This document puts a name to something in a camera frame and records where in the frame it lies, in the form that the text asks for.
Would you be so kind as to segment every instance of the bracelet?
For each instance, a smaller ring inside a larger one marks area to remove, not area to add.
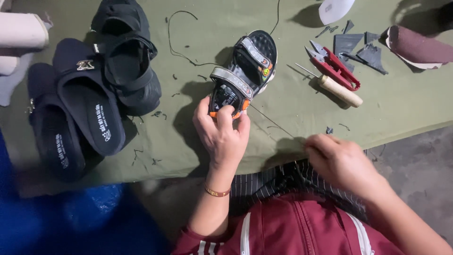
[[[204,190],[206,190],[206,192],[211,196],[224,197],[224,196],[227,196],[228,194],[230,194],[231,188],[229,188],[225,192],[216,192],[216,191],[213,191],[212,189],[208,188],[206,183],[204,183]]]

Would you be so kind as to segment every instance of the jacket sleeve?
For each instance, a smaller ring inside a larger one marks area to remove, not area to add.
[[[228,240],[228,231],[221,236],[202,236],[193,232],[189,227],[181,230],[172,255],[214,255],[220,246]]]

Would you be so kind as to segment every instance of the black slipper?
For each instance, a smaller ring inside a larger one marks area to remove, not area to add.
[[[28,72],[33,103],[30,124],[43,162],[62,181],[76,181],[85,171],[85,159],[74,121],[57,95],[56,74],[49,64],[38,63]]]
[[[145,12],[135,0],[103,0],[91,29],[104,58],[103,75],[112,85],[128,115],[152,112],[162,96],[160,83],[150,62],[157,49],[150,41]]]
[[[235,109],[233,119],[238,118],[274,78],[276,66],[277,46],[270,34],[255,30],[239,39],[228,69],[215,67],[210,75],[216,86],[209,104],[209,115],[217,117],[217,111],[229,104]]]
[[[57,92],[83,135],[102,156],[117,154],[125,143],[125,131],[112,91],[102,83],[94,52],[83,42],[60,41],[53,57]]]

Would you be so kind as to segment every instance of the olive green tablecloth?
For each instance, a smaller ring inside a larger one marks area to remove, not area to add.
[[[84,40],[99,2],[15,0],[15,12],[40,15],[47,12],[54,22],[49,32],[50,46],[36,54],[34,62],[51,63],[56,44],[63,38]],[[171,55],[165,18],[178,10],[196,15],[198,20],[187,13],[178,13],[171,19],[173,48],[198,64],[223,64],[229,57],[231,46],[241,36],[256,29],[269,32],[273,29],[277,20],[277,1],[138,2],[148,16],[151,40],[159,50],[152,61],[162,86],[161,104],[157,110],[165,113],[167,118],[163,115],[151,116],[153,113],[143,116],[143,123],[139,118],[134,118],[140,134],[120,153],[105,158],[81,181],[60,183],[48,169],[40,167],[26,113],[29,99],[25,79],[15,90],[11,105],[0,110],[1,130],[16,169],[21,196],[55,194],[69,189],[148,178],[201,176],[206,171],[208,157],[192,125],[192,115],[198,101],[210,93],[213,86],[212,82],[197,75],[209,77],[214,66],[194,67],[187,60]],[[296,139],[278,128],[270,127],[275,124],[250,107],[250,140],[238,174],[257,172],[269,165],[303,157],[301,142],[304,137],[324,132],[327,126],[334,128],[335,136],[370,148],[452,123],[453,65],[414,74],[378,42],[375,45],[383,48],[382,63],[389,75],[384,76],[369,67],[351,62],[356,64],[354,74],[362,83],[357,91],[364,101],[362,106],[343,109],[332,95],[324,91],[316,94],[316,86],[313,82],[309,83],[309,79],[303,80],[302,74],[305,72],[297,68],[294,62],[319,73],[309,62],[304,50],[305,45],[309,46],[308,41],[323,30],[317,13],[319,4],[314,0],[281,0],[280,22],[272,34],[279,52],[276,77],[266,91],[252,102],[254,107]],[[339,29],[332,34],[325,33],[316,41],[333,50],[333,36],[341,33],[348,19],[356,25],[349,32],[351,34],[365,31],[380,34],[394,23],[401,8],[410,7],[410,4],[411,1],[406,0],[357,0],[343,19],[331,25],[338,25]],[[453,44],[453,32],[445,32],[438,38]],[[360,43],[356,51],[362,46],[363,43]],[[340,126],[340,123],[348,126],[350,131]],[[137,153],[132,166],[134,149],[143,153]]]

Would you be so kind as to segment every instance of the hand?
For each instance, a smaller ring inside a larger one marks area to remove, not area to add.
[[[238,118],[237,130],[234,130],[231,118],[234,107],[226,105],[218,111],[215,122],[207,114],[209,101],[209,96],[200,101],[193,115],[193,124],[211,156],[211,167],[236,171],[249,141],[250,119],[244,111]]]
[[[313,168],[337,188],[364,200],[390,188],[355,142],[318,134],[307,139],[305,149]]]

